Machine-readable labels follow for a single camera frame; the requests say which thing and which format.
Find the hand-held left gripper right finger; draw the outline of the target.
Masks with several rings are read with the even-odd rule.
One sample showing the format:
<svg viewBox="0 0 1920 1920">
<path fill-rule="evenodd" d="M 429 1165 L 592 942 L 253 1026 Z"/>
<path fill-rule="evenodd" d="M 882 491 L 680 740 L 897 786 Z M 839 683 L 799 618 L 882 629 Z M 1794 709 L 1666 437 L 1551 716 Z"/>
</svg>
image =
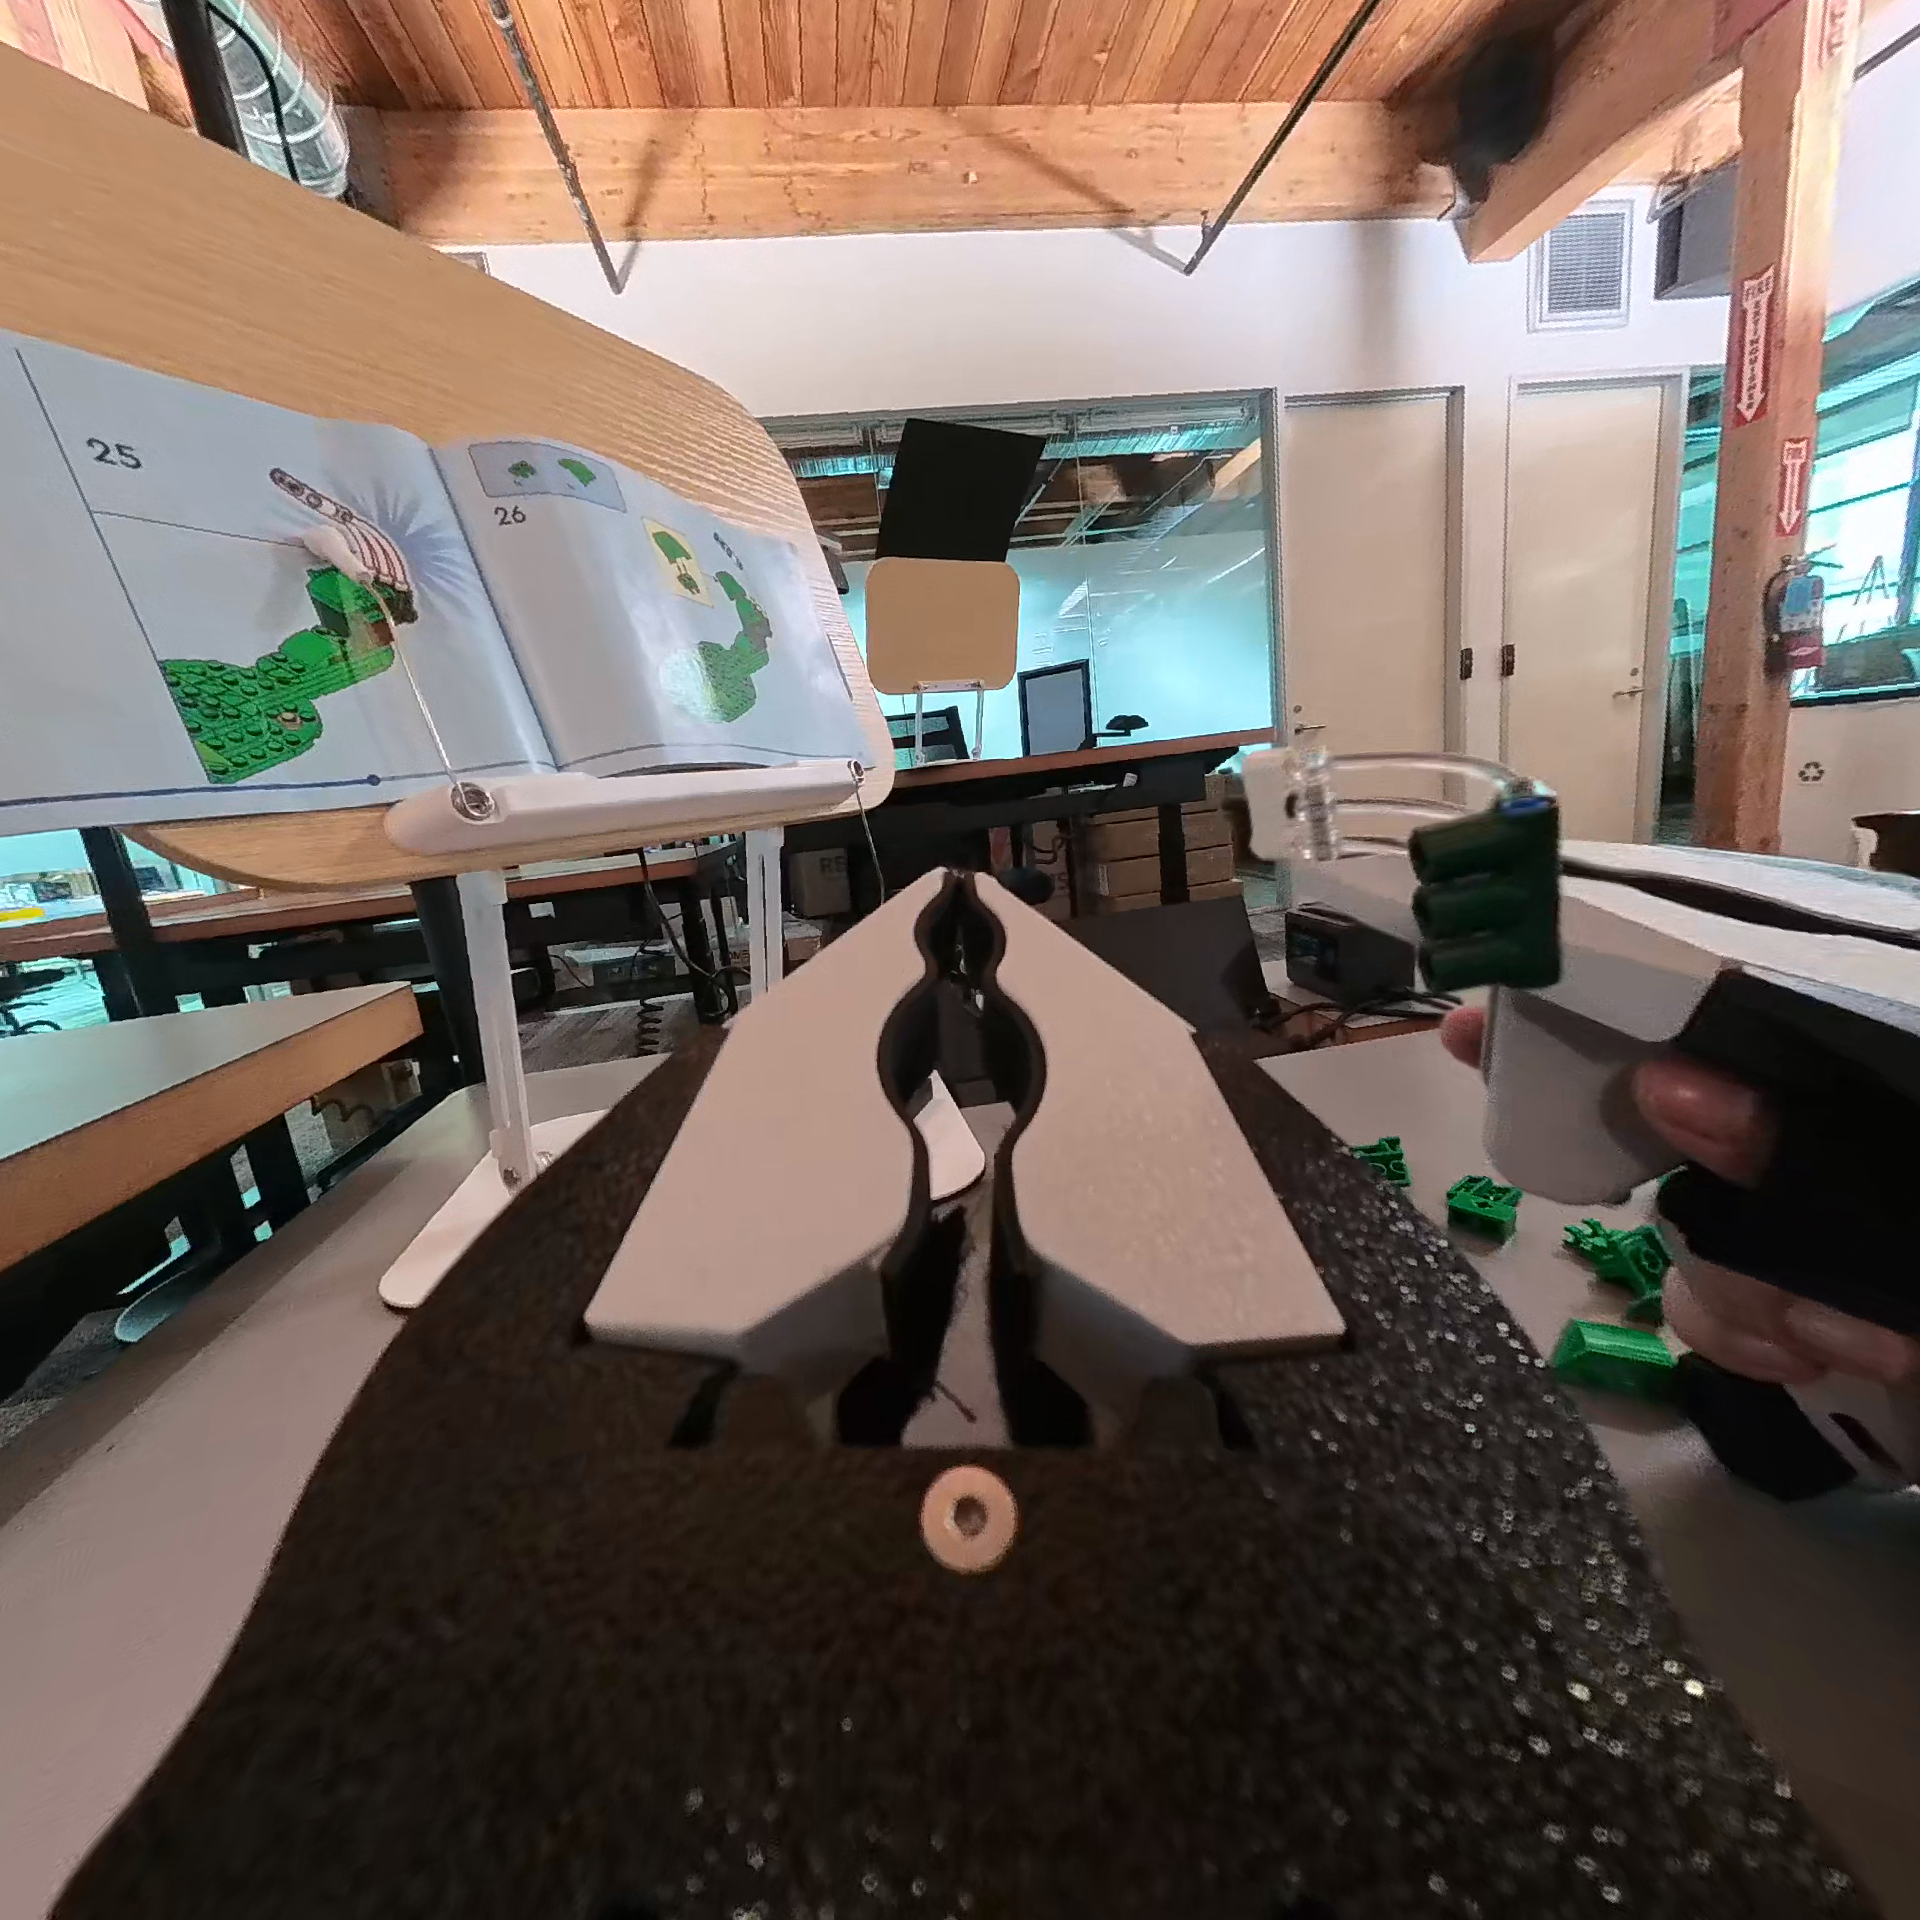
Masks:
<svg viewBox="0 0 1920 1920">
<path fill-rule="evenodd" d="M 990 1336 L 1015 1445 L 1092 1445 L 1150 1388 L 1335 1353 L 1346 1321 L 1186 1019 L 967 878 L 967 966 L 1015 1105 Z"/>
</svg>

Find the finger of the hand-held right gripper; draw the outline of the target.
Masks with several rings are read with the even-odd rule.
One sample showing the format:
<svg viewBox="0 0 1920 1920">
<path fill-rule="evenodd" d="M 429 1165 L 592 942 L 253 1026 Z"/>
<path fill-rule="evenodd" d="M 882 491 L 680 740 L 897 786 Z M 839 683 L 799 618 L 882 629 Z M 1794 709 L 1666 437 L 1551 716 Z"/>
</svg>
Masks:
<svg viewBox="0 0 1920 1920">
<path fill-rule="evenodd" d="M 1412 876 L 1404 853 L 1415 822 L 1391 811 L 1343 811 L 1348 853 L 1333 864 L 1303 859 L 1300 835 L 1281 810 L 1281 752 L 1247 749 L 1240 760 L 1255 853 L 1289 866 L 1304 900 L 1389 931 L 1416 948 L 1420 936 L 1409 916 Z M 1342 776 L 1335 789 L 1346 800 L 1439 800 L 1463 810 L 1480 810 L 1487 803 L 1484 786 L 1436 776 Z M 1506 1013 L 1541 1013 L 1551 1005 L 1645 1045 L 1676 1035 L 1720 971 L 1712 947 L 1701 937 L 1688 939 L 1668 902 L 1632 888 L 1572 878 L 1562 866 L 1559 884 L 1562 966 L 1551 988 L 1436 993 L 1420 971 L 1421 988 L 1430 996 L 1454 1000 L 1487 993 Z"/>
<path fill-rule="evenodd" d="M 1566 876 L 1624 884 L 1727 922 L 1874 939 L 1918 936 L 1918 880 L 1900 873 L 1788 856 L 1576 840 L 1559 853 Z"/>
</svg>

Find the clear tube with green end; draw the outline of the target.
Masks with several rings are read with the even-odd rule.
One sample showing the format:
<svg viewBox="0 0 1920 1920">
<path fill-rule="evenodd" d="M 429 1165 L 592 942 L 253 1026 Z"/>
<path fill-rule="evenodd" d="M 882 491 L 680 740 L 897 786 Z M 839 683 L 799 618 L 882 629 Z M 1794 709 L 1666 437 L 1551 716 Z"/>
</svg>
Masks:
<svg viewBox="0 0 1920 1920">
<path fill-rule="evenodd" d="M 1300 835 L 1300 857 L 1319 864 L 1348 853 L 1343 811 L 1409 818 L 1404 853 L 1412 876 L 1409 916 L 1420 971 L 1436 993 L 1501 988 L 1541 993 L 1562 966 L 1561 811 L 1557 794 L 1495 760 L 1452 752 L 1279 754 L 1284 813 Z M 1463 810 L 1439 800 L 1352 797 L 1342 776 L 1407 773 L 1484 786 L 1487 803 Z"/>
</svg>

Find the person's right hand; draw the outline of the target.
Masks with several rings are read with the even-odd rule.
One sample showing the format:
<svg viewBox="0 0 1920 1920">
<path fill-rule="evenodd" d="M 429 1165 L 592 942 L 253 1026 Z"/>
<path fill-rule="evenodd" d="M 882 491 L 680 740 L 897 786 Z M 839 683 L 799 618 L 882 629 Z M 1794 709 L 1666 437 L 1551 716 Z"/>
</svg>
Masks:
<svg viewBox="0 0 1920 1920">
<path fill-rule="evenodd" d="M 1668 1052 L 1641 1060 L 1629 1086 L 1645 1128 L 1682 1161 L 1730 1184 L 1760 1182 L 1777 1133 L 1760 1093 Z M 1695 1256 L 1678 1258 L 1664 1290 L 1664 1316 L 1693 1353 L 1741 1378 L 1809 1385 L 1845 1376 L 1914 1389 L 1913 1337 Z"/>
</svg>

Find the green leafy toy brick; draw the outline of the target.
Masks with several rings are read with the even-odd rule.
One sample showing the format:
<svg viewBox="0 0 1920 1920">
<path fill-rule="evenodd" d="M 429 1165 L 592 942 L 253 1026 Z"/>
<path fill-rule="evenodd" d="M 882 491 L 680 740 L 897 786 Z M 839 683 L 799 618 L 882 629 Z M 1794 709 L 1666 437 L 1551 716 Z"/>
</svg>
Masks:
<svg viewBox="0 0 1920 1920">
<path fill-rule="evenodd" d="M 1580 1218 L 1562 1227 L 1562 1249 L 1590 1269 L 1594 1283 L 1620 1290 L 1634 1312 L 1657 1309 L 1672 1269 L 1660 1227 L 1645 1224 L 1614 1229 L 1594 1218 Z"/>
</svg>

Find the white door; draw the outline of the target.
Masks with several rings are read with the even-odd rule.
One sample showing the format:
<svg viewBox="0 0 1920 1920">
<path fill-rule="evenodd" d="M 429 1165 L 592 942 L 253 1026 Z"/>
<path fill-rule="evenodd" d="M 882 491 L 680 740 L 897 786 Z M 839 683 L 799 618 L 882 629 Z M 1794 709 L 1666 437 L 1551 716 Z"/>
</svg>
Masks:
<svg viewBox="0 0 1920 1920">
<path fill-rule="evenodd" d="M 1279 705 L 1330 754 L 1449 742 L 1456 398 L 1289 401 L 1279 417 Z"/>
<path fill-rule="evenodd" d="M 1522 385 L 1508 406 L 1501 747 L 1569 840 L 1652 828 L 1682 438 L 1678 373 Z"/>
</svg>

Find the green sloped toy brick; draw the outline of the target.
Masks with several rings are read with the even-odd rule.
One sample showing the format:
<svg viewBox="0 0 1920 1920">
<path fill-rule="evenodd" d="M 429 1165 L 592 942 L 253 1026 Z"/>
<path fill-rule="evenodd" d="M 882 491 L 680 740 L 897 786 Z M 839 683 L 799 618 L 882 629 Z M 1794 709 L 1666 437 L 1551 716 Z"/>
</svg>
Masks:
<svg viewBox="0 0 1920 1920">
<path fill-rule="evenodd" d="M 1589 1316 L 1569 1316 L 1546 1365 L 1561 1385 L 1648 1405 L 1671 1405 L 1678 1395 L 1678 1356 L 1664 1336 Z"/>
</svg>

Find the wooden book stand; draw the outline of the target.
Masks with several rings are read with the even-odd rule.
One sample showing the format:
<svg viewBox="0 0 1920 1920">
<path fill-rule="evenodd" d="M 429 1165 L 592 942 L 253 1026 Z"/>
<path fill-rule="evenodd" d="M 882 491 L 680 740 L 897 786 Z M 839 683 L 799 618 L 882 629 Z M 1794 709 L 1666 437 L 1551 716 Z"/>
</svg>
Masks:
<svg viewBox="0 0 1920 1920">
<path fill-rule="evenodd" d="M 711 381 L 21 53 L 4 53 L 4 333 L 302 417 L 389 425 L 429 446 L 542 438 L 597 449 L 735 524 L 797 539 L 817 564 L 814 590 L 880 756 L 850 800 L 786 822 L 768 813 L 730 825 L 705 818 L 457 857 L 397 848 L 389 836 L 396 806 L 118 828 L 225 829 L 225 853 L 193 848 L 183 864 L 258 884 L 454 878 L 490 1140 L 378 1285 L 389 1307 L 413 1309 L 585 1130 L 582 1120 L 532 1123 L 525 1107 L 506 870 L 745 833 L 751 990 L 762 993 L 777 980 L 782 829 L 864 818 L 893 784 L 895 747 L 810 547 L 797 488 L 760 425 Z"/>
<path fill-rule="evenodd" d="M 1005 561 L 874 561 L 864 582 L 866 665 L 877 696 L 911 697 L 911 765 L 925 764 L 936 693 L 973 693 L 973 734 L 991 690 L 1016 677 L 1018 577 Z"/>
</svg>

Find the glass partition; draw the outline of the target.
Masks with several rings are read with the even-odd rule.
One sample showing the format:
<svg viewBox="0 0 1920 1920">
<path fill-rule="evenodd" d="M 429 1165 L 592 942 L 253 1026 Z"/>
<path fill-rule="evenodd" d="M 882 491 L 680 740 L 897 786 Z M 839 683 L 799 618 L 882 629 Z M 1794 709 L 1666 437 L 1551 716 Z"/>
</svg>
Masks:
<svg viewBox="0 0 1920 1920">
<path fill-rule="evenodd" d="M 906 418 L 1041 443 L 1008 562 L 1021 582 L 1015 670 L 1084 665 L 1092 720 L 1141 740 L 1265 734 L 1276 720 L 1272 409 L 1255 392 L 773 417 L 816 533 L 836 544 L 855 646 Z"/>
</svg>

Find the dark top side table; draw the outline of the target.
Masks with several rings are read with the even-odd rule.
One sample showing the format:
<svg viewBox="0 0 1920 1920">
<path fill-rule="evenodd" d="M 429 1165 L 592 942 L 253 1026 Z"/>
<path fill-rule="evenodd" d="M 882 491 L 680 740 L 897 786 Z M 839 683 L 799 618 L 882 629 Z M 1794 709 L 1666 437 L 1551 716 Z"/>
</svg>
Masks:
<svg viewBox="0 0 1920 1920">
<path fill-rule="evenodd" d="M 423 1035 L 402 984 L 2 1045 L 2 1266 L 239 1146 Z"/>
</svg>

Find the white vent grille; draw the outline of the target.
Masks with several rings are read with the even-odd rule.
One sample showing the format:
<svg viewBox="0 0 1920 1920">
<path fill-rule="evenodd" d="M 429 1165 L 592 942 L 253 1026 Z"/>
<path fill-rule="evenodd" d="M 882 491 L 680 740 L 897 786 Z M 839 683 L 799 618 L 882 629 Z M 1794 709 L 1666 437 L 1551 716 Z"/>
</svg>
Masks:
<svg viewBox="0 0 1920 1920">
<path fill-rule="evenodd" d="M 1526 252 L 1526 329 L 1618 329 L 1629 318 L 1637 209 L 1602 198 Z"/>
</svg>

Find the black panel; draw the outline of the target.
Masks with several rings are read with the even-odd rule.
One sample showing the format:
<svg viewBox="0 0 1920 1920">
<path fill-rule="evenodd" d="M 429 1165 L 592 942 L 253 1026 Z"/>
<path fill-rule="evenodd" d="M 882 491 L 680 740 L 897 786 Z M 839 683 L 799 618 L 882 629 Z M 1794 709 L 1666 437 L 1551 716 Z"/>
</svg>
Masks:
<svg viewBox="0 0 1920 1920">
<path fill-rule="evenodd" d="M 1004 562 L 1044 446 L 1044 437 L 994 425 L 906 418 L 874 561 Z"/>
</svg>

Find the brick instruction booklet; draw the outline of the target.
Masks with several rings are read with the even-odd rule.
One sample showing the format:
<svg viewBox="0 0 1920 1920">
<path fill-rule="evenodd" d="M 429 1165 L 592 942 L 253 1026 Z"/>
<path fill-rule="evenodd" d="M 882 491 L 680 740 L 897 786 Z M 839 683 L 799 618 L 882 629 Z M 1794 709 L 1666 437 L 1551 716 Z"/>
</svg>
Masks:
<svg viewBox="0 0 1920 1920">
<path fill-rule="evenodd" d="M 775 822 L 880 756 L 790 538 L 4 333 L 4 835 L 393 806 L 420 857 Z"/>
</svg>

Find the wooden post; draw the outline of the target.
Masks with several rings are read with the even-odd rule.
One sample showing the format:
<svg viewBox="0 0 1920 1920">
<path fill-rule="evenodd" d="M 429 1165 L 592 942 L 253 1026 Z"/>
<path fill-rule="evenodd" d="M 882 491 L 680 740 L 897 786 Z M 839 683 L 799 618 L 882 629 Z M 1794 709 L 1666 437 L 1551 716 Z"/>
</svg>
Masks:
<svg viewBox="0 0 1920 1920">
<path fill-rule="evenodd" d="M 1695 709 L 1693 840 L 1781 845 L 1790 680 L 1767 673 L 1762 594 L 1805 552 L 1833 211 L 1856 73 L 1858 3 L 1776 5 L 1741 46 L 1730 306 L 1738 280 L 1781 267 L 1767 417 L 1727 413 L 1730 306 L 1719 409 L 1712 585 Z"/>
</svg>

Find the silver air duct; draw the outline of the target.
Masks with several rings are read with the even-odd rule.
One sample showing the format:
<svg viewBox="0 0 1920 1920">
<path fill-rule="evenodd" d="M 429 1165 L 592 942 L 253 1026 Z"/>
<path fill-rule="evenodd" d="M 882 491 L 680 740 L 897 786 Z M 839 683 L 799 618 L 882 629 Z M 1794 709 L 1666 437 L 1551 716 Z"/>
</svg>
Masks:
<svg viewBox="0 0 1920 1920">
<path fill-rule="evenodd" d="M 261 5 L 127 3 L 121 12 L 152 110 L 231 136 L 253 164 L 312 195 L 345 195 L 342 116 Z"/>
</svg>

